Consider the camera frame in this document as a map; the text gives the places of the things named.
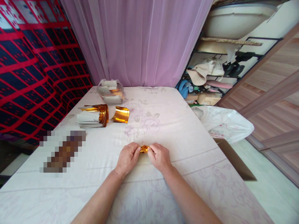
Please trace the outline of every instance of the hat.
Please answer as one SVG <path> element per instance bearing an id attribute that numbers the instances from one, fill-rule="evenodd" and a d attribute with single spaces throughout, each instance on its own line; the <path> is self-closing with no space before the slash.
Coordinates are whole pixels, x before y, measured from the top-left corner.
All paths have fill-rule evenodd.
<path id="1" fill-rule="evenodd" d="M 196 86 L 202 86 L 206 83 L 206 76 L 209 73 L 208 64 L 199 64 L 196 65 L 192 70 L 186 70 L 189 74 L 192 83 Z"/>

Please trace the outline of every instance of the white bedsheet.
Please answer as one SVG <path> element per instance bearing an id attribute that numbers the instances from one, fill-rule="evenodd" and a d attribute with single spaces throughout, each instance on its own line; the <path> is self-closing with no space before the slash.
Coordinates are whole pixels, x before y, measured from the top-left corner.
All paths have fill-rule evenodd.
<path id="1" fill-rule="evenodd" d="M 40 173 L 55 150 L 49 137 L 0 190 L 0 223 L 69 223 L 115 167 L 130 142 L 158 142 L 173 165 L 224 223 L 271 223 L 220 148 L 179 92 L 169 87 L 125 88 L 128 124 L 86 129 L 85 146 L 66 173 Z M 78 107 L 104 103 L 95 86 L 56 127 L 60 140 L 76 124 Z M 115 106 L 109 106 L 109 117 Z M 108 223 L 183 223 L 163 176 L 141 154 L 114 200 Z"/>

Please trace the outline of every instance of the white plastic bag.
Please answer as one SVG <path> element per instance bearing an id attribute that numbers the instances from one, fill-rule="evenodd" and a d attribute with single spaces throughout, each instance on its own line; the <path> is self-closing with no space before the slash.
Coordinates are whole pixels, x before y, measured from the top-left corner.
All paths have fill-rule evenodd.
<path id="1" fill-rule="evenodd" d="M 216 106 L 195 106 L 193 112 L 213 138 L 236 143 L 253 130 L 253 124 L 235 110 Z"/>

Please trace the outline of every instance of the cardboard box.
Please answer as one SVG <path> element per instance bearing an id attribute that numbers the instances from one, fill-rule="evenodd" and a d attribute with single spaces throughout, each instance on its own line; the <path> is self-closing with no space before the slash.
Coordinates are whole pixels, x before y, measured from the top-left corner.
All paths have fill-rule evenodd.
<path id="1" fill-rule="evenodd" d="M 208 92 L 208 93 L 199 94 L 197 102 L 200 105 L 214 106 L 220 99 L 221 99 L 221 94 Z"/>
<path id="2" fill-rule="evenodd" d="M 243 180 L 257 181 L 256 177 L 253 175 L 250 169 L 245 165 L 245 163 L 241 160 L 235 150 L 225 139 L 214 138 L 214 141 L 223 151 L 224 155 L 227 157 L 227 159 L 230 161 L 230 163 L 233 165 L 233 167 L 236 169 Z"/>
<path id="3" fill-rule="evenodd" d="M 187 98 L 185 99 L 187 104 L 194 104 L 194 102 L 197 100 L 198 95 L 196 93 L 189 93 Z"/>

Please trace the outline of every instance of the person's left hand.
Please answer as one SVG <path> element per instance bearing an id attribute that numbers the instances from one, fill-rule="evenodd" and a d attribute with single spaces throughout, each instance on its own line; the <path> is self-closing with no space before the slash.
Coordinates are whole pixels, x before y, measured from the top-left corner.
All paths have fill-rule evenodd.
<path id="1" fill-rule="evenodd" d="M 141 147 L 139 144 L 132 142 L 126 145 L 118 158 L 117 165 L 114 171 L 122 178 L 132 171 L 137 164 Z"/>

